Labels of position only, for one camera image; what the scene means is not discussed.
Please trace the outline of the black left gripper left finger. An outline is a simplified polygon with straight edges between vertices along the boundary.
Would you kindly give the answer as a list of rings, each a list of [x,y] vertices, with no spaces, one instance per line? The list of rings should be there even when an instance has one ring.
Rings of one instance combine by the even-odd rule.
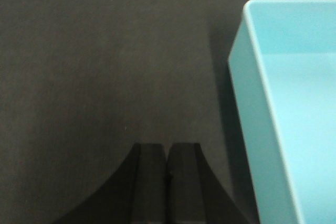
[[[116,172],[56,223],[166,223],[163,146],[134,144]]]

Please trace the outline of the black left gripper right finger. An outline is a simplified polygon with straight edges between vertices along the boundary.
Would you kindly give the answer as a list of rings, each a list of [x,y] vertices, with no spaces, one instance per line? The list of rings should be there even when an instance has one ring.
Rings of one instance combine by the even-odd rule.
[[[216,178],[200,144],[173,144],[167,171],[168,223],[249,223]]]

